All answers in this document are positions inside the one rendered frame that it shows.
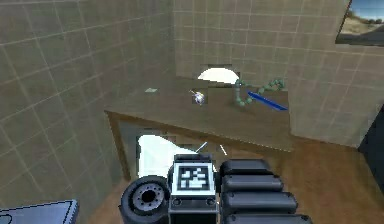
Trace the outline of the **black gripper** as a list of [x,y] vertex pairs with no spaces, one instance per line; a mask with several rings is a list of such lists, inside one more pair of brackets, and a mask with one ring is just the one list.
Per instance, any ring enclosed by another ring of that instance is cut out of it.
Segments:
[[163,176],[149,175],[133,181],[118,206],[124,224],[168,224],[170,191]]

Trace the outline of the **white bin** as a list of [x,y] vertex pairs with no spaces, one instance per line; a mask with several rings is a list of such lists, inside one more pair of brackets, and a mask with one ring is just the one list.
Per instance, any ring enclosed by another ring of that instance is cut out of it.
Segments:
[[138,176],[157,175],[166,177],[177,154],[195,154],[195,151],[182,148],[158,135],[142,135],[138,139],[140,154]]

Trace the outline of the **brown wooden table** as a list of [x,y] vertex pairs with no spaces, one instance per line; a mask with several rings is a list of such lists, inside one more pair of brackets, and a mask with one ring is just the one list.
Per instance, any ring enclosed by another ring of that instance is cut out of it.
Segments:
[[[158,89],[146,93],[148,88]],[[195,102],[191,91],[205,95]],[[257,100],[240,106],[235,88],[217,82],[177,77],[153,80],[105,108],[126,179],[138,176],[137,151],[123,143],[121,125],[170,132],[262,155],[293,150],[289,111],[277,111]]]

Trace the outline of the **grey blue flat box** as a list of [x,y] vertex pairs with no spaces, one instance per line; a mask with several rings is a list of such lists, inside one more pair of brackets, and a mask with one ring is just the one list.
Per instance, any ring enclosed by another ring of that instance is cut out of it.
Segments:
[[0,224],[76,224],[77,200],[0,209]]

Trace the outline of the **small silver round object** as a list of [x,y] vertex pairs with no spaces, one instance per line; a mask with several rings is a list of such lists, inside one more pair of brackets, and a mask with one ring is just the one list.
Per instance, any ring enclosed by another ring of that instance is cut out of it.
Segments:
[[201,92],[191,91],[192,96],[197,104],[202,105],[205,102],[205,95]]

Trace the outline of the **white round bowl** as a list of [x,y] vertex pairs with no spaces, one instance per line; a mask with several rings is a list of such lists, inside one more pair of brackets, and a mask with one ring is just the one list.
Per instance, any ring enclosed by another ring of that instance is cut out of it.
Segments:
[[235,84],[239,79],[239,76],[234,71],[227,68],[209,68],[203,71],[198,76],[198,79],[225,84]]

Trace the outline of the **blue pen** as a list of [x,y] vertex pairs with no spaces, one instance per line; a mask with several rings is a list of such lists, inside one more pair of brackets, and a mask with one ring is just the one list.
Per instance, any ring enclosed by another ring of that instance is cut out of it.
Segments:
[[282,105],[280,105],[280,104],[278,104],[278,103],[276,103],[276,102],[274,102],[274,101],[272,101],[270,99],[267,99],[267,98],[263,97],[262,95],[257,94],[255,92],[248,91],[247,94],[252,99],[260,101],[263,104],[265,104],[265,105],[267,105],[267,106],[269,106],[269,107],[271,107],[271,108],[273,108],[273,109],[275,109],[277,111],[287,111],[288,110],[287,107],[282,106]]

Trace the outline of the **dark cupboard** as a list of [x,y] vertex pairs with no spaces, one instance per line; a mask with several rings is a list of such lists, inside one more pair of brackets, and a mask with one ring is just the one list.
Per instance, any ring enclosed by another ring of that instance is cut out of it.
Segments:
[[384,104],[364,135],[358,151],[364,155],[376,184],[384,194]]

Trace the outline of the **window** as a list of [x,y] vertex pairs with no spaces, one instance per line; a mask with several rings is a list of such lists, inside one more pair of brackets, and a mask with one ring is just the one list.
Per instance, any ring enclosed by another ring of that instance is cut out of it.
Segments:
[[348,0],[335,43],[384,47],[384,0]]

